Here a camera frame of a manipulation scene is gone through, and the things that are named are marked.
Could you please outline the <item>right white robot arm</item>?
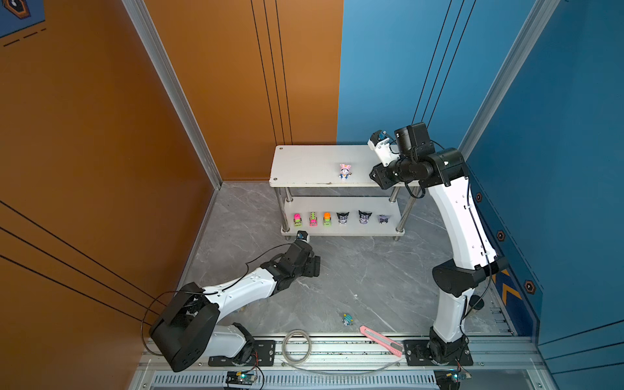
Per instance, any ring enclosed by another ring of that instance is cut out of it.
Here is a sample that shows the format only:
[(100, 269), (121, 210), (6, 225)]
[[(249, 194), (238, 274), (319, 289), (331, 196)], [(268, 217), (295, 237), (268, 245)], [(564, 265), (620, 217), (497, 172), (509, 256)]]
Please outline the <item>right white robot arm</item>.
[(380, 160), (370, 172), (380, 188), (415, 182), (440, 211), (453, 258), (432, 270), (440, 295), (424, 357), (437, 365), (468, 366), (471, 359), (464, 322), (484, 306), (475, 290), (482, 282), (491, 283), (509, 263), (487, 238), (465, 159), (458, 149), (437, 150), (425, 123), (400, 128), (391, 137), (384, 131), (373, 133), (368, 146)]

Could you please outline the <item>pink small figurine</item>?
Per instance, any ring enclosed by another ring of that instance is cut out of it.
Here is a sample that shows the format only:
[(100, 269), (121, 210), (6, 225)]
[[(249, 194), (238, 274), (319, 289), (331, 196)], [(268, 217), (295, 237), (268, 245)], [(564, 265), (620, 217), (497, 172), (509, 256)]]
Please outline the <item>pink small figurine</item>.
[(340, 165), (340, 171), (339, 171), (339, 177), (341, 180), (348, 180), (349, 177), (351, 176), (351, 165), (349, 164), (341, 164)]

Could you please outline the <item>black purple figurine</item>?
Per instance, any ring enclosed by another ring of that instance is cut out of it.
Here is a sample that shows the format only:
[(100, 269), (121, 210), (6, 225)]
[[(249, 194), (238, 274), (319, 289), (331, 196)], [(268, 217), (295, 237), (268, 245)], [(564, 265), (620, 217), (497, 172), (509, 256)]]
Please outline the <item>black purple figurine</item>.
[(370, 211), (359, 211), (358, 220), (360, 224), (368, 224), (371, 220), (372, 213)]
[(337, 212), (336, 217), (339, 225), (346, 225), (349, 221), (349, 212)]

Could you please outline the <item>orange green toy car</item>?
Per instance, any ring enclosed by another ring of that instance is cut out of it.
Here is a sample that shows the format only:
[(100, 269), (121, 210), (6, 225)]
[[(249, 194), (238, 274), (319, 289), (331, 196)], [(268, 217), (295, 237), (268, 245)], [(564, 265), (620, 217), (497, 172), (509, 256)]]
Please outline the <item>orange green toy car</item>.
[(332, 222), (331, 222), (332, 216), (331, 215), (332, 215), (331, 212), (325, 212), (323, 214), (323, 225), (324, 226), (329, 227), (329, 226), (332, 225)]

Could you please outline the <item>pink toy car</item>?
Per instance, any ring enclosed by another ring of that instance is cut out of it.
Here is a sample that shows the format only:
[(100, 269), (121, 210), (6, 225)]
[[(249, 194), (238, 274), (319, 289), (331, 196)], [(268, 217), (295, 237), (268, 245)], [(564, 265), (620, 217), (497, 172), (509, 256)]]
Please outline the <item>pink toy car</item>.
[(317, 214), (315, 212), (310, 212), (309, 224), (310, 224), (310, 227), (317, 227), (318, 226), (318, 217), (317, 217)]

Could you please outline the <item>teal small figurine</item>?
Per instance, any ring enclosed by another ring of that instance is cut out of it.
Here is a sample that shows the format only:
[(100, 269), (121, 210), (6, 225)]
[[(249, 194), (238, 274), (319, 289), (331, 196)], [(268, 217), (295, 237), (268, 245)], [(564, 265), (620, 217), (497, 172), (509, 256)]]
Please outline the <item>teal small figurine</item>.
[(343, 324), (345, 326), (351, 326), (354, 323), (354, 319), (349, 314), (343, 314), (342, 315), (342, 322), (343, 322)]

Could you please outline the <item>pink green toy truck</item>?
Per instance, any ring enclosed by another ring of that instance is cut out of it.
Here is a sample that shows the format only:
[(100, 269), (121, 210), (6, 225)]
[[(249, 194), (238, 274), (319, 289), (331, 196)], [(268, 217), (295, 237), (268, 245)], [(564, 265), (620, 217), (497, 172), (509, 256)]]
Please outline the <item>pink green toy truck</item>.
[(295, 213), (293, 216), (293, 225), (298, 228), (303, 226), (302, 216), (299, 213)]

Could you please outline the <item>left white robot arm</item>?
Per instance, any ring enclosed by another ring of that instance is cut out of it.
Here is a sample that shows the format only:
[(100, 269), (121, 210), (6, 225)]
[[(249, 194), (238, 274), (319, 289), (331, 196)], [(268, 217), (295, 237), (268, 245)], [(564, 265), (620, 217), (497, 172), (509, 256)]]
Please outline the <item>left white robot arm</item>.
[(321, 258), (310, 245), (307, 233), (284, 245), (254, 271), (208, 287), (188, 283), (172, 292), (172, 300), (150, 326), (149, 338), (158, 355), (173, 372), (182, 372), (202, 358), (225, 358), (235, 366), (256, 362), (251, 333), (240, 323), (219, 322), (250, 303), (267, 299), (286, 289), (300, 277), (320, 274)]

